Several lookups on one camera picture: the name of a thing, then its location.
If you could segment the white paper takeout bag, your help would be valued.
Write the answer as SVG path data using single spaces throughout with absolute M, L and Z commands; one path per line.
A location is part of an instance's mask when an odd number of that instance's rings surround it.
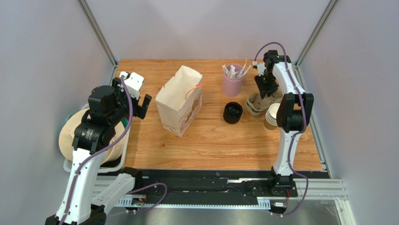
M 155 102 L 164 129 L 182 137 L 202 108 L 203 75 L 181 66 L 162 86 Z

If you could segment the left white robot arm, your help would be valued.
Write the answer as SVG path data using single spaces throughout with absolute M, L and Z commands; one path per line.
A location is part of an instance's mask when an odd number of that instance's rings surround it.
M 107 214 L 126 194 L 143 190 L 142 172 L 126 167 L 99 195 L 93 197 L 96 177 L 107 150 L 116 145 L 116 125 L 122 119 L 144 119 L 151 101 L 146 95 L 140 105 L 145 82 L 137 73 L 122 72 L 111 85 L 94 88 L 88 109 L 74 131 L 73 160 L 65 195 L 47 225 L 103 225 Z

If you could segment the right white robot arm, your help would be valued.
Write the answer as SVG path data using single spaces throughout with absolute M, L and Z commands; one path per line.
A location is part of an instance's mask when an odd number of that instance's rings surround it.
M 311 117 L 314 96 L 307 93 L 294 75 L 288 56 L 269 50 L 263 63 L 253 63 L 258 75 L 254 77 L 261 98 L 270 97 L 278 89 L 282 100 L 277 111 L 276 123 L 281 131 L 277 159 L 268 177 L 267 190 L 270 194 L 285 194 L 294 185 L 293 161 L 302 133 Z

